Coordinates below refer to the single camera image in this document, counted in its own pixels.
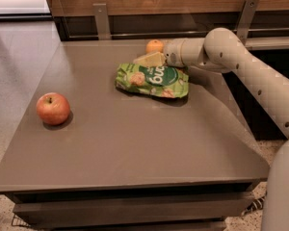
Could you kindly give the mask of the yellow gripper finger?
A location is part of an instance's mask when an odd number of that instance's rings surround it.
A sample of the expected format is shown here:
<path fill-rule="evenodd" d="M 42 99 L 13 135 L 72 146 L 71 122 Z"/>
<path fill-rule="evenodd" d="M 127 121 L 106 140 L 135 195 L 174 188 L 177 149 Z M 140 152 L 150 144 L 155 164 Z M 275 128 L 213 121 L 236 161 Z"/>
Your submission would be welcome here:
<path fill-rule="evenodd" d="M 133 63 L 145 67 L 161 66 L 166 62 L 165 56 L 161 52 L 150 52 L 141 57 L 136 58 Z"/>

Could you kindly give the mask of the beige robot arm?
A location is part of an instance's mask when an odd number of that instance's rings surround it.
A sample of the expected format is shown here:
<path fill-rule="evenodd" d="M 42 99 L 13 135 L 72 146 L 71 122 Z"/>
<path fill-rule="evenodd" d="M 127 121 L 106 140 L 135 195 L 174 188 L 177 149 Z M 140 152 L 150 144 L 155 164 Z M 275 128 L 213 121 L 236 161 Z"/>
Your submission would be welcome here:
<path fill-rule="evenodd" d="M 253 56 L 225 28 L 204 38 L 164 40 L 162 45 L 159 51 L 171 66 L 233 72 L 287 138 L 269 172 L 261 231 L 289 231 L 289 79 Z"/>

